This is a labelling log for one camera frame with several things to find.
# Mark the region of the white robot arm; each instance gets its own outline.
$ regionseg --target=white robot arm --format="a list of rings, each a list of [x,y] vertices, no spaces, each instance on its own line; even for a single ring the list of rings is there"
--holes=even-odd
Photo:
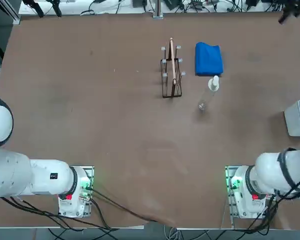
[[[14,119],[0,99],[0,146],[12,134]],[[70,218],[91,214],[93,167],[69,166],[55,159],[29,159],[0,148],[0,197],[58,195],[59,214]]]
[[[238,216],[256,218],[266,206],[267,195],[283,196],[300,182],[300,150],[263,153],[255,165],[240,166],[231,179]],[[300,197],[300,185],[290,197]]]

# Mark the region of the plastic bottle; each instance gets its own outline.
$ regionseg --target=plastic bottle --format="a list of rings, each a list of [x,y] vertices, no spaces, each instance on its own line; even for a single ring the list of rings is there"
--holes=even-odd
[[[198,108],[201,111],[205,111],[207,109],[208,104],[211,102],[213,96],[219,89],[219,77],[214,76],[208,82],[208,90],[205,90],[202,94],[200,101],[198,102]]]

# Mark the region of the wooden board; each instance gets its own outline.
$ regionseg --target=wooden board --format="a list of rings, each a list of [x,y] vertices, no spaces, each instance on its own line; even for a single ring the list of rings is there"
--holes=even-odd
[[[283,111],[300,100],[300,20],[275,13],[30,18],[14,26],[0,97],[15,126],[5,148],[30,158],[94,165],[95,187],[122,205],[182,228],[229,228],[225,166],[300,148]],[[170,37],[186,76],[162,99],[161,46]],[[209,77],[195,76],[197,42],[219,45],[224,74],[205,114]],[[37,207],[57,202],[34,196]],[[144,223],[100,201],[111,226]],[[0,226],[49,219],[0,202]],[[300,201],[280,206],[275,228],[300,229]],[[100,224],[95,212],[90,219]],[[245,227],[247,221],[236,224]]]

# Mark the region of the blue towel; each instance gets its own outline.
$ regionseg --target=blue towel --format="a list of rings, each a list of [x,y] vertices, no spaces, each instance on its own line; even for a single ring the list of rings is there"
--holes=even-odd
[[[220,75],[224,72],[219,46],[204,42],[195,45],[195,74],[204,76]]]

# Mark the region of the bottle cap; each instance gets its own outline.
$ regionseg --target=bottle cap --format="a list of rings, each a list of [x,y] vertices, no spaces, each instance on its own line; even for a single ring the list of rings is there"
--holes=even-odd
[[[211,91],[218,91],[219,89],[219,77],[215,75],[213,78],[211,78],[208,82],[208,87]]]

